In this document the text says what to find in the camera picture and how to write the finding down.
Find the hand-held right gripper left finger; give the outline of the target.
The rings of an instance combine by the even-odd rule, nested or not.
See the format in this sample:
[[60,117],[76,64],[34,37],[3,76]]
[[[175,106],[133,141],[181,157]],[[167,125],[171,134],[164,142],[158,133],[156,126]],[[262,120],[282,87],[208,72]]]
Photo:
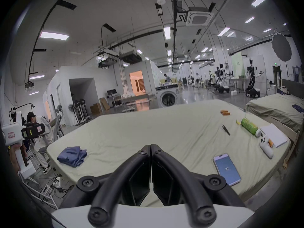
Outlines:
[[117,204],[140,206],[150,192],[151,146],[124,161],[114,172],[99,177],[85,176],[68,193],[60,208],[91,205],[91,224],[110,224]]

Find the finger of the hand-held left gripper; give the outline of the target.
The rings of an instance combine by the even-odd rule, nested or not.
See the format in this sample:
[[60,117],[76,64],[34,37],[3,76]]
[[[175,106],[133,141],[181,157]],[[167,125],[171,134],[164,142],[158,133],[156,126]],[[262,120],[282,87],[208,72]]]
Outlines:
[[31,124],[24,127],[24,137],[39,137],[45,132],[45,125],[42,124]]

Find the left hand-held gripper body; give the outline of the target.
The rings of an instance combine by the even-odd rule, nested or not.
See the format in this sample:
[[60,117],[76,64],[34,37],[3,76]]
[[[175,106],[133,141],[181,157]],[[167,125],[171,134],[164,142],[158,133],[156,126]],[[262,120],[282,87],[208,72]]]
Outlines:
[[[10,123],[4,125],[2,127],[2,134],[5,140],[6,147],[9,147],[16,143],[20,143],[20,145],[22,145],[23,143],[24,137],[22,135],[22,125],[20,123]],[[23,178],[29,178],[36,172],[36,169],[32,162],[30,160],[27,160],[24,154],[21,153],[21,150],[16,150],[16,158],[20,166],[20,170],[18,171],[18,173]]]

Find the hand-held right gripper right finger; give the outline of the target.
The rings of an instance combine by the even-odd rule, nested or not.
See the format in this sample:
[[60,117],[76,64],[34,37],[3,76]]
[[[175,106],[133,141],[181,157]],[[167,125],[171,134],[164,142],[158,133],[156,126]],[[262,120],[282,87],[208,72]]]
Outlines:
[[151,145],[151,170],[153,190],[162,204],[186,204],[193,224],[215,222],[214,201],[222,206],[245,207],[222,176],[192,173],[156,144]]

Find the person's left hand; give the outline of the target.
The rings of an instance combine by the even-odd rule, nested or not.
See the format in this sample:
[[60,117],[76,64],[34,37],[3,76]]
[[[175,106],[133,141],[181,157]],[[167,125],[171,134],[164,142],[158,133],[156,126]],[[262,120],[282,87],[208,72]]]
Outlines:
[[26,157],[26,147],[23,143],[22,143],[22,145],[20,145],[20,143],[16,143],[16,144],[10,146],[10,150],[9,150],[10,151],[10,153],[9,153],[10,161],[12,163],[14,173],[18,174],[18,171],[20,170],[20,166],[17,162],[16,150],[21,150],[21,153],[23,153],[24,156]]

